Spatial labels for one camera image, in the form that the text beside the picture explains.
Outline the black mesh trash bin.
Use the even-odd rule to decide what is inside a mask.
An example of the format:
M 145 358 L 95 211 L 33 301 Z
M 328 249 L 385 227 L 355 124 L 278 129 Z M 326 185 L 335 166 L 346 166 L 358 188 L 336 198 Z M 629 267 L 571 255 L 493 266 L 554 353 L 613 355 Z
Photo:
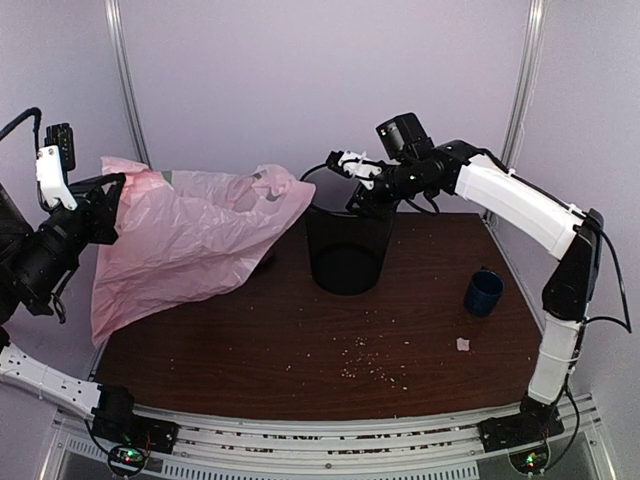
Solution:
M 304 213 L 311 275 L 327 292 L 355 296 L 373 289 L 381 276 L 396 211 L 354 214 L 346 209 L 360 186 L 325 165 L 307 170 L 301 180 L 315 186 Z

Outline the pink plastic trash bag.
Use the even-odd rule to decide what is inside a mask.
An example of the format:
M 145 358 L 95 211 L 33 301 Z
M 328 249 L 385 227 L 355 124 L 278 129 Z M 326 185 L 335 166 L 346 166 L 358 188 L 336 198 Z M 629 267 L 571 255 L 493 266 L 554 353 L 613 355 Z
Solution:
M 316 188 L 279 165 L 248 175 L 147 165 L 103 157 L 123 173 L 111 246 L 98 250 L 92 342 L 149 315 L 242 286 L 310 206 Z

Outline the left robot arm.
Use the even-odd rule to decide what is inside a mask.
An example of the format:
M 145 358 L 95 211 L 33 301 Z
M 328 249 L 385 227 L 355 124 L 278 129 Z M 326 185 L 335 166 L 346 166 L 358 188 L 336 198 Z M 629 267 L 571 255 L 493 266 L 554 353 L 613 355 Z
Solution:
M 71 185 L 74 209 L 56 206 L 37 229 L 9 197 L 1 201 L 1 320 L 19 305 L 33 316 L 66 320 L 61 294 L 90 244 L 112 245 L 126 177 L 108 174 Z M 123 444 L 137 442 L 144 424 L 133 414 L 133 396 L 124 387 L 105 386 L 66 375 L 22 351 L 1 333 L 1 380 L 46 399 L 83 420 L 95 421 Z

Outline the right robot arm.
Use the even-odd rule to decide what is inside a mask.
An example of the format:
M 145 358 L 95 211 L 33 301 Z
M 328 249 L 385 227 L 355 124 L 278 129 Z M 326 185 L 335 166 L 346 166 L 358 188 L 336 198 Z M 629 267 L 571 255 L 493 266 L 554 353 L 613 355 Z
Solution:
M 538 242 L 557 261 L 542 291 L 545 327 L 533 376 L 512 430 L 519 440 L 535 440 L 551 424 L 552 412 L 573 367 L 592 317 L 601 251 L 612 245 L 604 218 L 584 211 L 524 180 L 490 150 L 463 140 L 435 145 L 413 113 L 376 128 L 387 161 L 364 153 L 340 154 L 339 172 L 358 181 L 347 208 L 381 216 L 400 202 L 422 195 L 428 202 L 445 192 L 475 203 Z

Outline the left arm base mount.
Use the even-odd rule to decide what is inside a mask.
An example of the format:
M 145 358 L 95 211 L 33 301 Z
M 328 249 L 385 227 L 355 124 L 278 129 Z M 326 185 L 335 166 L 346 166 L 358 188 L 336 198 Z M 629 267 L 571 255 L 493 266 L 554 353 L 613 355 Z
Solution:
M 133 415 L 128 430 L 95 418 L 84 424 L 91 441 L 106 456 L 106 465 L 117 479 L 141 474 L 152 453 L 171 454 L 179 426 L 175 422 Z

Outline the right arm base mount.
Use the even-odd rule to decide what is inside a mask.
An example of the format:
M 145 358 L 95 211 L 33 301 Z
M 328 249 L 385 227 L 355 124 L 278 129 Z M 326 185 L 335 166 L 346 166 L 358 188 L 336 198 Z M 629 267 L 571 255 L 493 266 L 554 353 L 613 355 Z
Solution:
M 546 421 L 533 413 L 490 417 L 477 428 L 485 453 L 506 452 L 512 468 L 527 476 L 545 471 L 551 463 L 549 440 L 565 431 L 557 412 Z

